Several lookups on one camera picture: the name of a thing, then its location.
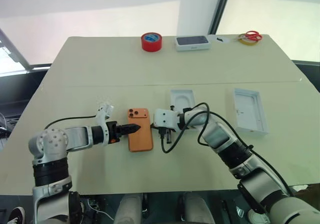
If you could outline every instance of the white cable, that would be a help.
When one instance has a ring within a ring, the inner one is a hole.
[[[96,212],[105,214],[105,215],[106,215],[107,217],[109,217],[111,220],[114,220],[108,213],[106,213],[106,212],[104,212],[104,211],[101,211],[101,210],[96,210],[96,209],[94,209],[92,206],[90,206],[90,204],[89,204],[89,199],[88,199],[88,206],[89,206],[92,210],[95,210]]]
[[[6,123],[6,122],[7,122],[7,121],[6,121],[6,118],[5,118],[5,116],[4,116],[4,115],[2,115],[2,117],[3,117],[3,119],[5,120],[5,121],[4,121],[4,122],[5,122],[4,124],[6,125],[6,124],[7,124],[7,123]]]

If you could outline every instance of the sneaker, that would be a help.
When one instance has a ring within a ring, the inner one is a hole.
[[[252,224],[269,224],[270,219],[266,214],[256,213],[254,210],[248,211],[248,219]]]
[[[25,210],[22,207],[16,207],[12,210],[7,224],[25,224]]]

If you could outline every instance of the red tape roll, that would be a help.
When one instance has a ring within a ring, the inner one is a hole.
[[[157,33],[146,33],[141,36],[141,44],[145,51],[158,51],[162,47],[162,36]]]

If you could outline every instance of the yellow tape roll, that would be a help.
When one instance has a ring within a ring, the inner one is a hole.
[[[254,41],[254,40],[248,40],[246,37],[245,37],[245,34],[240,34],[238,36],[238,40],[240,43],[244,44],[244,45],[256,45],[258,43],[258,41]]]

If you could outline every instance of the white wall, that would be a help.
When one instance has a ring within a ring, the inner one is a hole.
[[[0,0],[0,28],[30,64],[69,36],[207,34],[218,0]]]
[[[320,0],[228,0],[218,34],[269,34],[292,60],[320,61]]]

